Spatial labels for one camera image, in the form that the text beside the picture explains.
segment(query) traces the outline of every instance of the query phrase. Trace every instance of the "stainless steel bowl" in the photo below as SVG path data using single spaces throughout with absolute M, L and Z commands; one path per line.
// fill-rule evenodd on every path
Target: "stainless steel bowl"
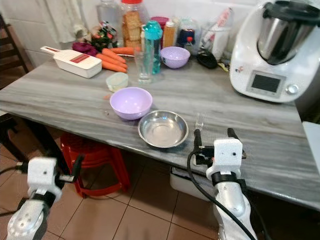
M 178 114 L 157 110 L 141 118 L 138 131 L 147 144 L 166 149 L 183 143 L 188 137 L 189 128 Z

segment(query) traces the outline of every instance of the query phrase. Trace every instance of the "gray marble countertop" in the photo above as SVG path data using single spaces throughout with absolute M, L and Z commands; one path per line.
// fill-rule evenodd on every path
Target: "gray marble countertop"
M 35 122 L 186 168 L 193 149 L 197 113 L 204 115 L 202 143 L 226 137 L 234 128 L 247 159 L 241 173 L 248 187 L 320 210 L 320 176 L 293 103 L 274 104 L 237 93 L 229 75 L 195 61 L 181 69 L 162 68 L 151 84 L 139 84 L 128 60 L 129 85 L 153 96 L 151 110 L 168 110 L 188 123 L 189 136 L 178 147 L 157 149 L 138 135 L 138 120 L 125 121 L 104 96 L 111 94 L 103 70 L 87 79 L 61 70 L 53 60 L 0 91 L 0 109 Z M 204 167 L 194 167 L 205 172 Z

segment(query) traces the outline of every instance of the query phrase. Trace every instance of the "purple vegetable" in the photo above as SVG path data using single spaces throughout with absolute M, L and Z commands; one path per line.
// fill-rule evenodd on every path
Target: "purple vegetable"
M 98 53 L 98 51 L 95 49 L 95 47 L 87 42 L 74 42 L 72 44 L 72 49 L 77 52 L 80 52 L 83 54 L 88 54 L 88 55 L 94 56 L 94 57 Z

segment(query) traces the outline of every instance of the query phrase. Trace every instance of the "red plastic stool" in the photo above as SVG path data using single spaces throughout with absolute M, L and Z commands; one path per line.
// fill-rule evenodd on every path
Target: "red plastic stool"
M 81 196 L 103 196 L 114 193 L 119 189 L 126 192 L 130 188 L 130 180 L 128 172 L 122 158 L 121 152 L 118 148 L 108 146 L 96 141 L 92 141 L 80 136 L 70 133 L 65 133 L 60 138 L 61 148 L 64 159 L 71 172 L 73 165 L 79 154 L 84 154 L 82 161 L 82 168 L 95 168 L 104 164 L 110 164 L 118 179 L 118 183 L 106 188 L 90 190 L 84 188 L 81 177 L 74 183 L 76 192 Z

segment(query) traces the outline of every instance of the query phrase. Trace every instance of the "control display screen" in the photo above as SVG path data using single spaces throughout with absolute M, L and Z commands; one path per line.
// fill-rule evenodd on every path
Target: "control display screen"
M 280 79 L 256 74 L 254 76 L 251 87 L 276 93 L 279 84 Z

